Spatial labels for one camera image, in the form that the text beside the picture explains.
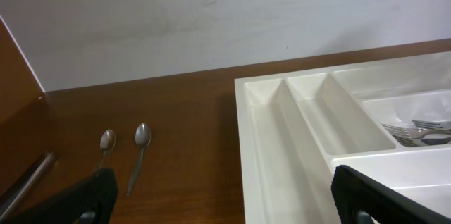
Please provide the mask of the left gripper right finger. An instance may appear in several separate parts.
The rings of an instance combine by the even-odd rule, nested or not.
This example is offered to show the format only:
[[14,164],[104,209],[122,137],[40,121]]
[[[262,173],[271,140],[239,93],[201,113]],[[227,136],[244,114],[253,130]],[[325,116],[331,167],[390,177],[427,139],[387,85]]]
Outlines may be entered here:
[[448,217],[346,165],[335,168],[330,188],[342,223],[450,222]]

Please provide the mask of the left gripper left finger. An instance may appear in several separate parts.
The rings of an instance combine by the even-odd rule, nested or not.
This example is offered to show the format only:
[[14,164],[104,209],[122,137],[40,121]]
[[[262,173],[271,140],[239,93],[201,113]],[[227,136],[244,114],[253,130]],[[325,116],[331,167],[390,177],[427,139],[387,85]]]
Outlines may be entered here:
[[3,223],[108,223],[118,197],[116,176],[101,168]]

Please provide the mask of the silver fork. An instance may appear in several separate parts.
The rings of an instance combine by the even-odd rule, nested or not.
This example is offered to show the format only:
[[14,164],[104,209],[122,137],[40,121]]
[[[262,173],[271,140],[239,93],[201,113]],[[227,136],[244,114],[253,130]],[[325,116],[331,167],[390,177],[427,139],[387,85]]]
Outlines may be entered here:
[[427,130],[427,129],[419,129],[419,128],[404,128],[398,127],[394,125],[387,125],[382,123],[382,126],[391,134],[396,137],[401,137],[405,139],[423,139],[428,135],[446,135],[450,136],[449,129],[435,129],[435,130]]
[[393,137],[403,146],[405,147],[424,147],[424,146],[434,146],[441,144],[449,144],[450,138],[442,138],[442,139],[406,139],[398,136]]
[[451,129],[450,120],[442,120],[442,121],[412,120],[412,122],[415,126],[426,130]]

